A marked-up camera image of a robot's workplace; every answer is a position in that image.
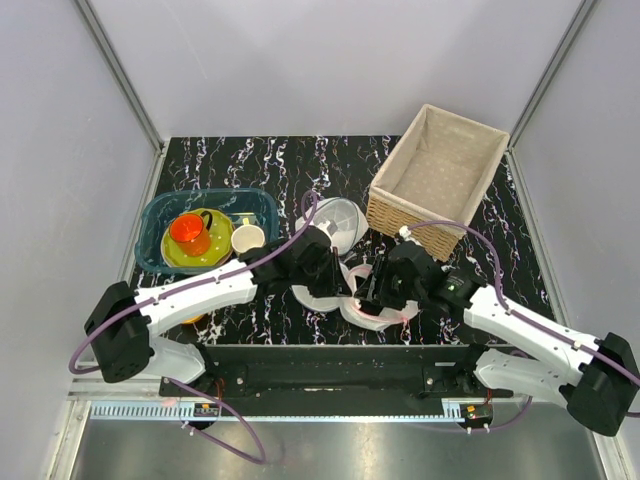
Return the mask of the pink-trimmed mesh laundry bag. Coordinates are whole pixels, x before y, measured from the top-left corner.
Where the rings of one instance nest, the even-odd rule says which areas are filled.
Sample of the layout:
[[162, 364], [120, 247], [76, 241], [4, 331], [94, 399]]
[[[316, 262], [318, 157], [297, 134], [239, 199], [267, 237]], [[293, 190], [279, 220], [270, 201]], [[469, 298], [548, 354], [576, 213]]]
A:
[[[372, 267], [367, 264], [361, 264], [351, 268], [346, 273], [346, 281], [352, 292], [356, 291], [359, 281], [364, 281], [369, 277]], [[357, 327], [372, 330], [383, 331], [386, 328], [405, 324], [416, 317], [419, 313], [418, 303], [409, 300], [406, 302], [402, 310], [394, 310], [392, 308], [383, 308], [377, 315], [366, 313], [362, 309], [362, 302], [354, 297], [343, 298], [339, 311], [344, 320]]]

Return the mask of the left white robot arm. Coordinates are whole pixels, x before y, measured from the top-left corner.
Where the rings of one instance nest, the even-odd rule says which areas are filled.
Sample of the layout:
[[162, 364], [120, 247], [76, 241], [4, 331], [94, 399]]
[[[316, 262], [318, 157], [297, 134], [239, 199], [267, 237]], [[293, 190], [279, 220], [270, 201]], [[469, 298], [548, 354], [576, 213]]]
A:
[[198, 347], [169, 340], [165, 332], [197, 316], [248, 304], [259, 293], [293, 286], [305, 288], [314, 299], [352, 293], [337, 247], [317, 227], [167, 286], [135, 292], [125, 281], [110, 285], [84, 324], [85, 345], [107, 383], [144, 373], [176, 379], [203, 396], [214, 388], [216, 372]]

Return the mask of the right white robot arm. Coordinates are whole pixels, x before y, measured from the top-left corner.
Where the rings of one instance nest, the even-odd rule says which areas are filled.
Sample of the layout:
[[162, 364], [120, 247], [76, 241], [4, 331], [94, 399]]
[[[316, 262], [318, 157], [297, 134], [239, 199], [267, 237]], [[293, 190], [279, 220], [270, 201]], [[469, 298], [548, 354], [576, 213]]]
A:
[[583, 427], [614, 437], [630, 417], [639, 392], [631, 345], [615, 333], [599, 339], [562, 326], [502, 296], [475, 274], [445, 267], [413, 242], [394, 247], [355, 282], [354, 296], [367, 312], [421, 310], [460, 317], [476, 329], [522, 351], [511, 357], [473, 345], [454, 384], [466, 396], [509, 390], [563, 407]]

